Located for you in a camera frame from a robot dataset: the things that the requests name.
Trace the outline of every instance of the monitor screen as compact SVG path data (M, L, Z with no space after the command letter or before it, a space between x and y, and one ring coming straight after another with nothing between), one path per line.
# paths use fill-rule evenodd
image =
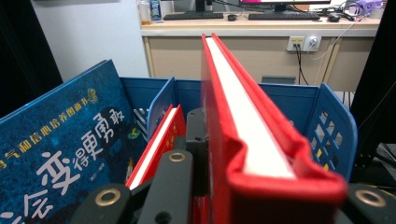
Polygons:
M273 5L275 11L283 11L287 5L330 4L331 0L239 0L240 5Z

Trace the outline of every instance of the keyboard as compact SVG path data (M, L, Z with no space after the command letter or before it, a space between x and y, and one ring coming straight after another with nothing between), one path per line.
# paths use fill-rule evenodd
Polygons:
M211 20L223 19L221 12L186 12L182 14L167 14L163 17L164 21L182 21L182 20Z
M262 13L248 14L250 21L317 21L320 16L315 12L291 12L291 13Z

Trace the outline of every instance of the power outlet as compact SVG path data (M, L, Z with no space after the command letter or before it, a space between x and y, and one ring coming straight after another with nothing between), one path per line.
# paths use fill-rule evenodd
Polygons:
M321 36L307 36L303 46L303 51L318 51Z
M286 47L287 51L297 51L296 45L300 45L300 48L303 48L305 42L305 36L291 36L289 38L288 46Z

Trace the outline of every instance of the white wall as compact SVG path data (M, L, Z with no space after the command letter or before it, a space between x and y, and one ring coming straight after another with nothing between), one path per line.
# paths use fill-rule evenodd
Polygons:
M64 81L106 59L120 77L149 76L135 0L31 2Z

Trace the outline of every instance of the wooden desk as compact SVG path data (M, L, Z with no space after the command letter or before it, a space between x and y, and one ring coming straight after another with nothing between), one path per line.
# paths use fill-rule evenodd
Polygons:
M318 52L302 53L308 84L328 82L335 91L354 91L379 24L378 19L369 18L356 22L328 22L326 18L248 21L248 14L236 14L237 21L227 21L228 13L224 13L222 20L162 21L142 26L150 75L200 78L201 34L216 33L258 82L262 76L295 76L298 80L297 54L286 51L289 37L316 35L322 37Z

